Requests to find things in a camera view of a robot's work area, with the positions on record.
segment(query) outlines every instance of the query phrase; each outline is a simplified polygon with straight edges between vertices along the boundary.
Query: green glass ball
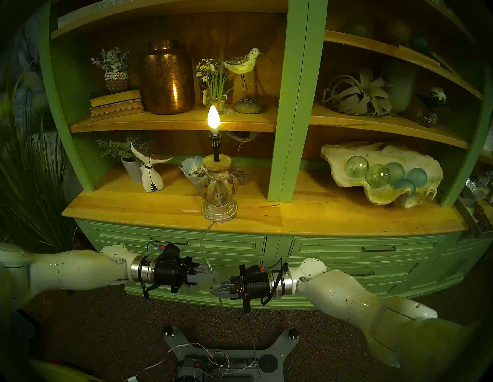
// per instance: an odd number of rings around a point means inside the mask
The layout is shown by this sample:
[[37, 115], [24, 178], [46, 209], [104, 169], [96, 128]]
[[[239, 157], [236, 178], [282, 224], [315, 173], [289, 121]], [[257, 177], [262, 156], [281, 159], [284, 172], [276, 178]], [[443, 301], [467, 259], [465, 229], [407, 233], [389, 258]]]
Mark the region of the green glass ball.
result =
[[402, 179], [406, 174], [406, 172], [404, 171], [404, 167], [402, 167], [402, 164], [400, 163], [389, 162], [385, 166], [390, 171], [390, 180], [388, 181], [389, 184], [394, 184], [399, 179]]
[[416, 193], [416, 186], [414, 185], [412, 180], [402, 178], [399, 179], [397, 182], [394, 183], [394, 189], [399, 189], [399, 188], [410, 188], [411, 189], [411, 196], [414, 196]]
[[365, 178], [370, 186], [383, 187], [390, 180], [390, 171], [384, 165], [371, 165], [366, 172]]
[[407, 177], [409, 180], [412, 180], [416, 185], [416, 188], [423, 187], [428, 180], [428, 175], [426, 175], [426, 171], [420, 169], [419, 167], [415, 167], [410, 169], [407, 173]]
[[361, 178], [368, 171], [368, 161], [358, 155], [351, 157], [346, 162], [344, 172], [350, 178]]

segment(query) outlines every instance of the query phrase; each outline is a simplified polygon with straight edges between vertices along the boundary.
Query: whale tail figurine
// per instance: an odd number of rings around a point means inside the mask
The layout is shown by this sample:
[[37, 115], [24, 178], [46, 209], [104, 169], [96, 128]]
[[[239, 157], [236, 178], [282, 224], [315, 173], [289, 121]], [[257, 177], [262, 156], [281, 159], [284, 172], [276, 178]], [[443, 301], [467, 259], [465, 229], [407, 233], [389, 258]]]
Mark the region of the whale tail figurine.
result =
[[143, 165], [141, 166], [142, 171], [142, 185], [144, 186], [144, 190], [146, 192], [154, 192], [161, 191], [164, 188], [163, 179], [159, 175], [159, 173], [153, 168], [156, 163], [166, 163], [171, 158], [165, 159], [161, 155], [153, 155], [150, 153], [139, 151], [134, 147], [133, 144], [130, 144], [130, 148], [134, 155], [143, 161]]

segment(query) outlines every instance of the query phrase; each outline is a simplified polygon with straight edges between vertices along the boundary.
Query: light bulb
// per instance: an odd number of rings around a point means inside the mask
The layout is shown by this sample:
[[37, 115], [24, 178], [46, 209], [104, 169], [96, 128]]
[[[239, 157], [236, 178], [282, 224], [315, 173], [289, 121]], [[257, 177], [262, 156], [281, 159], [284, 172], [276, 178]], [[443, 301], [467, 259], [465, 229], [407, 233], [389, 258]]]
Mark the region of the light bulb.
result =
[[209, 125], [212, 135], [216, 136], [219, 132], [219, 125], [221, 124], [221, 120], [219, 119], [219, 113], [214, 105], [211, 105], [209, 109], [209, 114], [207, 115], [207, 124]]

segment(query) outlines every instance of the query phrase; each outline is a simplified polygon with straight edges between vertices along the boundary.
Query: table lamp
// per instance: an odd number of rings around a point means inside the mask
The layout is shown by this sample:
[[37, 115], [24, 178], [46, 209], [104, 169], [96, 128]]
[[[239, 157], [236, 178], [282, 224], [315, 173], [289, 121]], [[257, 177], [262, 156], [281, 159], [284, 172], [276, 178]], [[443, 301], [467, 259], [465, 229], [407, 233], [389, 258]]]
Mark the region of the table lamp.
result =
[[221, 133], [219, 132], [219, 113], [214, 105], [209, 109], [207, 124], [211, 130], [213, 155], [204, 158], [202, 164], [208, 170], [197, 185], [199, 195], [204, 199], [202, 203], [202, 215], [214, 223], [223, 223], [236, 216], [238, 205], [233, 199], [233, 194], [239, 188], [238, 180], [228, 172], [231, 166], [231, 158], [219, 154]]

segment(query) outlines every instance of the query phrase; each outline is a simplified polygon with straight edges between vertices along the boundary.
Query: drawer handle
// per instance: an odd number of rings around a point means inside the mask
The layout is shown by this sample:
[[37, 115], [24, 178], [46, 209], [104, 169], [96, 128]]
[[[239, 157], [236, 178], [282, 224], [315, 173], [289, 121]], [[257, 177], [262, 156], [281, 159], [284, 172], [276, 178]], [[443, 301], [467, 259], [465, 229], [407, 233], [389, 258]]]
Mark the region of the drawer handle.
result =
[[456, 272], [462, 268], [462, 266], [465, 264], [465, 262], [467, 261], [467, 259], [463, 259], [460, 261], [459, 265], [457, 266], [457, 268], [455, 268], [452, 272], [450, 272], [451, 275], [455, 275]]
[[174, 244], [174, 245], [188, 245], [188, 239], [184, 243], [178, 243], [178, 242], [157, 242], [154, 240], [154, 238], [150, 238], [149, 242], [153, 243], [153, 244], [164, 244], [164, 243], [166, 243], [166, 244]]
[[364, 273], [362, 275], [350, 275], [351, 277], [361, 277], [361, 276], [374, 276], [375, 271], [371, 271], [370, 273]]
[[366, 249], [365, 247], [361, 247], [361, 252], [394, 252], [397, 251], [396, 247], [392, 247], [390, 249]]

